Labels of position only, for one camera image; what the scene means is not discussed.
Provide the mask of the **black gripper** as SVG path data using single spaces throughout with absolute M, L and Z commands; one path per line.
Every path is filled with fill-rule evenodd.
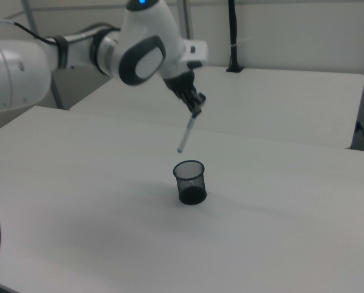
M 198 93 L 194 86 L 195 74 L 192 70 L 175 78 L 164 79 L 164 83 L 187 107 L 192 116 L 198 116 L 205 104 L 206 96 Z

